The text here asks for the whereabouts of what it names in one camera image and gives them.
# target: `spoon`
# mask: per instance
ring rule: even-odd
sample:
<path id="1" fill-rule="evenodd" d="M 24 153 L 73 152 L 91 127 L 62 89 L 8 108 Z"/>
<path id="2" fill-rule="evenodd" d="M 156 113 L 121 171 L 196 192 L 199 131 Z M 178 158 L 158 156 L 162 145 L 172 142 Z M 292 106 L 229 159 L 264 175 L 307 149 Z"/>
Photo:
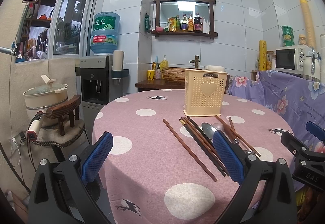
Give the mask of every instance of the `spoon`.
<path id="1" fill-rule="evenodd" d="M 206 122 L 202 123 L 202 130 L 204 134 L 211 140 L 213 140 L 213 135 L 217 131 L 217 129 L 214 126 Z M 252 150 L 243 150 L 243 151 L 245 152 L 245 154 L 255 154 L 255 152 Z"/>

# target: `cream plastic utensil holder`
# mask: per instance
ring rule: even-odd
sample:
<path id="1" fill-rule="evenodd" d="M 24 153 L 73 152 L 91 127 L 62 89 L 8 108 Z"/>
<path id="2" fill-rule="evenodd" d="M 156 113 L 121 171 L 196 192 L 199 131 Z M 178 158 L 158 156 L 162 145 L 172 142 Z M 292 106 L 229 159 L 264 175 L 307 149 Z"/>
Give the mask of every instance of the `cream plastic utensil holder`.
<path id="1" fill-rule="evenodd" d="M 185 69 L 186 116 L 220 116 L 227 72 Z"/>

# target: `wicker basket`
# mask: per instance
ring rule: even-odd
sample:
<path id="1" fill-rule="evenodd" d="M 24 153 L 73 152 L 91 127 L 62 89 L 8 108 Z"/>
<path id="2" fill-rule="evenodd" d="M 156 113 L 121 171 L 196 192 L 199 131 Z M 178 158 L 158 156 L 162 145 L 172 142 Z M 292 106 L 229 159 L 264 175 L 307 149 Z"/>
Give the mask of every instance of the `wicker basket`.
<path id="1" fill-rule="evenodd" d="M 185 70 L 186 116 L 220 115 L 227 73 L 212 70 Z"/>
<path id="2" fill-rule="evenodd" d="M 164 67 L 162 75 L 167 81 L 185 82 L 185 68 L 180 67 Z"/>

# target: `microwave door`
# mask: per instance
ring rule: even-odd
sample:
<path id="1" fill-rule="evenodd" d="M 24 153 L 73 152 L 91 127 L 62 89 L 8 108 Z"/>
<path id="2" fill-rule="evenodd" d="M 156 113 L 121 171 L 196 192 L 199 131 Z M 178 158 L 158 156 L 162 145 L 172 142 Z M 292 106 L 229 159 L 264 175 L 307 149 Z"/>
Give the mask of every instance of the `microwave door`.
<path id="1" fill-rule="evenodd" d="M 281 71 L 280 69 L 283 69 L 286 72 L 295 73 L 295 51 L 295 48 L 277 50 L 275 67 L 279 68 L 279 71 Z"/>

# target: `pink tablecloth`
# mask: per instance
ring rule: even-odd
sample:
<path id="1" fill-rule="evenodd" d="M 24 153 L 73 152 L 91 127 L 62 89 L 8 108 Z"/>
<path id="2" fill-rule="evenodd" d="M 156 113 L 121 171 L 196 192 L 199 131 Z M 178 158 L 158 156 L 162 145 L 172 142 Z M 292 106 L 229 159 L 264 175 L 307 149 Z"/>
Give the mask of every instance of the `pink tablecloth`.
<path id="1" fill-rule="evenodd" d="M 238 184 L 223 177 L 182 128 L 184 90 L 131 94 L 106 105 L 98 114 L 93 141 L 108 131 L 113 148 L 100 171 L 118 224 L 212 224 L 226 208 Z M 167 99 L 152 99 L 163 96 Z M 261 160 L 288 163 L 292 154 L 281 144 L 289 125 L 257 103 L 225 95 L 221 118 L 232 116 L 236 131 L 262 155 Z M 217 177 L 214 182 L 163 123 L 166 119 L 183 141 Z M 197 124 L 214 117 L 194 117 Z M 258 201 L 263 183 L 252 203 Z"/>

